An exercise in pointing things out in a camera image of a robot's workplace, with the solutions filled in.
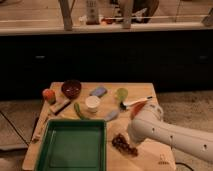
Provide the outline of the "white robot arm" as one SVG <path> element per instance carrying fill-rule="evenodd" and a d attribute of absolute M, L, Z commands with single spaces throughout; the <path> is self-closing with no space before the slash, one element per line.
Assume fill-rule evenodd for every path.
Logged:
<path fill-rule="evenodd" d="M 163 116 L 158 104 L 145 104 L 128 124 L 130 141 L 139 145 L 150 138 L 213 163 L 213 133 L 168 124 L 163 121 Z"/>

